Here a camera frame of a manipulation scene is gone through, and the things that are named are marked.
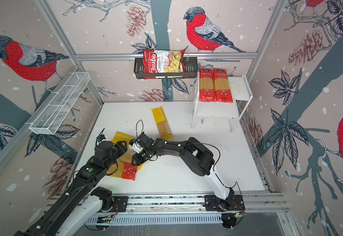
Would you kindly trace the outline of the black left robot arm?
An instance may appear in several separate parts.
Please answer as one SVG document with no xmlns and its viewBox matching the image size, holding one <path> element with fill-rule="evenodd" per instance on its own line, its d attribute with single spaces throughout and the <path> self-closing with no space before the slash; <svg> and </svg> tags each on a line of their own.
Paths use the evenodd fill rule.
<svg viewBox="0 0 343 236">
<path fill-rule="evenodd" d="M 56 203 L 25 232 L 16 236 L 55 236 L 78 203 L 107 174 L 108 169 L 127 151 L 127 142 L 101 141 L 95 147 L 95 154 L 82 166 L 71 185 Z"/>
</svg>

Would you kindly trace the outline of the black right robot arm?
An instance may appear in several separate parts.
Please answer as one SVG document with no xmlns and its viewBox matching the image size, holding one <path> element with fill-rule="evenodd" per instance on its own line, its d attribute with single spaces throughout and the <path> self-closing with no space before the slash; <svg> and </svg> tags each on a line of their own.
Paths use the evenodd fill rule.
<svg viewBox="0 0 343 236">
<path fill-rule="evenodd" d="M 231 209 L 235 193 L 232 187 L 226 186 L 221 180 L 215 167 L 213 153 L 206 147 L 206 144 L 193 137 L 187 141 L 175 142 L 162 138 L 154 140 L 141 133 L 138 138 L 131 140 L 129 145 L 136 152 L 132 157 L 132 166 L 141 166 L 154 156 L 180 157 L 194 174 L 204 177 L 214 191 L 213 200 L 206 200 L 204 206 L 208 210 L 219 212 Z"/>
</svg>

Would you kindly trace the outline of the red spaghetti bag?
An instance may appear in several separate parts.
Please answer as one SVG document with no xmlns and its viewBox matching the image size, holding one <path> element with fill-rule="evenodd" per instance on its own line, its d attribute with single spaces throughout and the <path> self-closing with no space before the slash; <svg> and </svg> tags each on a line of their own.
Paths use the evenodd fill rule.
<svg viewBox="0 0 343 236">
<path fill-rule="evenodd" d="M 106 176 L 134 181 L 137 170 L 137 166 L 118 161 L 108 169 Z"/>
<path fill-rule="evenodd" d="M 215 102 L 212 69 L 200 68 L 199 76 L 199 101 Z"/>
<path fill-rule="evenodd" d="M 227 71 L 224 69 L 213 69 L 213 84 L 216 102 L 233 103 Z"/>
</svg>

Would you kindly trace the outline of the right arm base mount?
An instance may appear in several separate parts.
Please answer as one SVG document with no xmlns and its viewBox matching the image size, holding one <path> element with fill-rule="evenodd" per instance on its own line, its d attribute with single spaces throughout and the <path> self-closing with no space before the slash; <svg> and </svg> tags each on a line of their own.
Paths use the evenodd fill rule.
<svg viewBox="0 0 343 236">
<path fill-rule="evenodd" d="M 204 196 L 203 206 L 207 211 L 218 211 L 218 212 L 244 212 L 245 206 L 243 196 L 241 194 L 235 194 L 233 190 L 229 191 L 228 197 L 223 200 L 215 195 Z"/>
</svg>

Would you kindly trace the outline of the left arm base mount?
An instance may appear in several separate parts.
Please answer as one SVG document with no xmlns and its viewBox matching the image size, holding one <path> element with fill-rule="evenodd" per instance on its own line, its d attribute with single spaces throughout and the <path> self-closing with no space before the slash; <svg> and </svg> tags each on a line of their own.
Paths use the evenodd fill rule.
<svg viewBox="0 0 343 236">
<path fill-rule="evenodd" d="M 97 187 L 89 194 L 95 198 L 98 198 L 99 212 L 125 212 L 128 204 L 128 196 L 113 196 L 112 191 Z"/>
</svg>

